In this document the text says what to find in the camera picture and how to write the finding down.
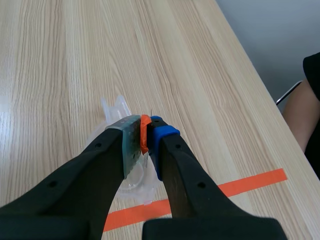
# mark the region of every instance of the black shirt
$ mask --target black shirt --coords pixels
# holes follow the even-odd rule
[[[303,60],[303,70],[315,96],[320,101],[320,52]],[[320,179],[319,143],[320,121],[318,121],[305,149],[305,156]]]

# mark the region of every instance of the wood grain surface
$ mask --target wood grain surface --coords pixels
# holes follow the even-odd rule
[[[177,127],[217,184],[283,168],[230,199],[320,239],[320,182],[214,0],[0,0],[0,206],[77,156],[117,95]]]

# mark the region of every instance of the blue gripper pad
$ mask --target blue gripper pad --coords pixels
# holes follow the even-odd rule
[[[105,129],[122,131],[122,160],[124,179],[134,168],[141,155],[140,149],[140,115],[126,116]]]

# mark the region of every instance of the person's arm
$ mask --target person's arm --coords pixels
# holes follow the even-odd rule
[[[307,80],[289,96],[283,117],[304,152],[320,118],[320,101]]]

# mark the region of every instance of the screw hole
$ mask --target screw hole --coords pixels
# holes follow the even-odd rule
[[[204,182],[199,182],[198,187],[204,189],[206,187],[206,184]]]
[[[57,186],[58,182],[57,181],[52,181],[48,184],[49,188],[54,188],[55,186]]]

